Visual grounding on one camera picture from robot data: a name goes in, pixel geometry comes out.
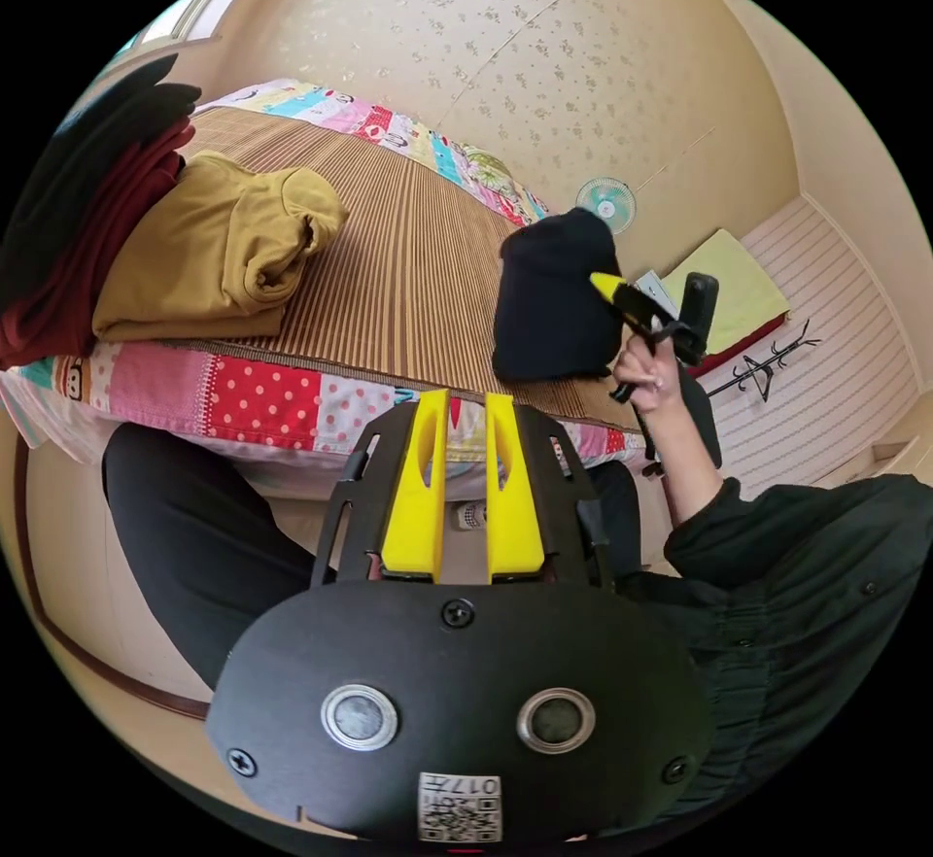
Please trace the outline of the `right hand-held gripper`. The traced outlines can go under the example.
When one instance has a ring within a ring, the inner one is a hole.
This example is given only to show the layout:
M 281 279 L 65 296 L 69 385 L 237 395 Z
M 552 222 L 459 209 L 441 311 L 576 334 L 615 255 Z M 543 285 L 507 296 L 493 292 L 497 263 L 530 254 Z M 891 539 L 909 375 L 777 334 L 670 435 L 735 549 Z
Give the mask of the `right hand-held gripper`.
M 706 283 L 686 282 L 680 312 L 669 314 L 658 302 L 628 286 L 625 278 L 593 272 L 589 281 L 600 297 L 613 304 L 630 330 L 647 342 L 671 338 L 684 365 L 700 365 L 706 356 Z

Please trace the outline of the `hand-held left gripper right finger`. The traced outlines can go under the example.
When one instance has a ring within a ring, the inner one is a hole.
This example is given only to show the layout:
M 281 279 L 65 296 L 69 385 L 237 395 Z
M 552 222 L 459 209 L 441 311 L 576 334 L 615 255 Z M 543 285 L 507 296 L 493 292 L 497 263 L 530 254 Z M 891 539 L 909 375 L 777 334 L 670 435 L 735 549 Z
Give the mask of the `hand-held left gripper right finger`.
M 485 411 L 487 570 L 538 574 L 544 548 L 513 398 L 489 394 Z

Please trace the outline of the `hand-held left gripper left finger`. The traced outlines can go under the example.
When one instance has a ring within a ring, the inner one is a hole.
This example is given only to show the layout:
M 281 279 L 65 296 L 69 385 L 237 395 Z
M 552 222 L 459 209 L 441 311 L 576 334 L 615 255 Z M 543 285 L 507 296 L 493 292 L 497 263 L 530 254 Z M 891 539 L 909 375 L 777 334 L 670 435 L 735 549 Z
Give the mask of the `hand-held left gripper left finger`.
M 439 574 L 450 395 L 422 394 L 413 411 L 381 549 L 386 574 Z

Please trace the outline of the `person's right hand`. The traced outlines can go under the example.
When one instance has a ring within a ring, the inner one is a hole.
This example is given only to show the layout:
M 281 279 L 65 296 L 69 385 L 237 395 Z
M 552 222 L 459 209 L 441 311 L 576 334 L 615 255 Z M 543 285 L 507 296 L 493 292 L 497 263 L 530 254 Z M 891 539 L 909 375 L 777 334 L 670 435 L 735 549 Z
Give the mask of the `person's right hand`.
M 631 391 L 643 415 L 667 415 L 683 409 L 678 362 L 671 338 L 647 342 L 632 333 L 617 358 L 613 375 Z

